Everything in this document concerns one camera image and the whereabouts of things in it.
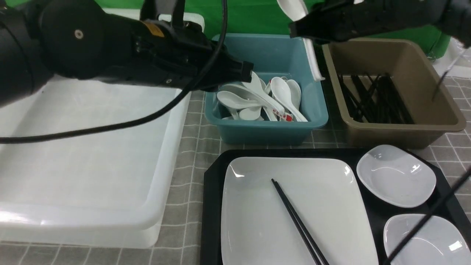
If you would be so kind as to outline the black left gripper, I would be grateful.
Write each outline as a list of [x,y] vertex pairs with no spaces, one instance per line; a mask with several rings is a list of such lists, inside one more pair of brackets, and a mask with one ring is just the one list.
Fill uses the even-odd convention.
[[163,85],[214,92],[230,82],[252,80],[254,64],[231,55],[222,37],[208,39],[199,24],[145,20],[143,25],[149,35],[137,37],[136,53],[165,74]]

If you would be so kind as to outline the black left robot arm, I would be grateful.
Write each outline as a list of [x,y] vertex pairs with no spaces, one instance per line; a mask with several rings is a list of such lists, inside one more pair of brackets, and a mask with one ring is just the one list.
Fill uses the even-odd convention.
[[94,0],[30,0],[1,5],[1,106],[34,95],[54,75],[108,84],[184,88],[217,41],[201,25],[134,20]]

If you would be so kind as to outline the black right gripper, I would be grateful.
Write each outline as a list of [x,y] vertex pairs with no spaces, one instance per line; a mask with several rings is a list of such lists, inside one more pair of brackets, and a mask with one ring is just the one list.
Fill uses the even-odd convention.
[[316,43],[346,42],[364,38],[367,29],[358,29],[354,14],[368,11],[371,0],[325,0],[316,3],[289,24],[291,38],[303,37]]

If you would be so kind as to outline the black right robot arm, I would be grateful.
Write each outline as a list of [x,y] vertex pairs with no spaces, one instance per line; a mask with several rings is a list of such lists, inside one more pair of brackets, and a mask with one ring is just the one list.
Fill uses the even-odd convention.
[[325,0],[289,24],[291,38],[303,37],[318,44],[346,42],[386,32],[432,25],[459,40],[471,43],[469,0]]

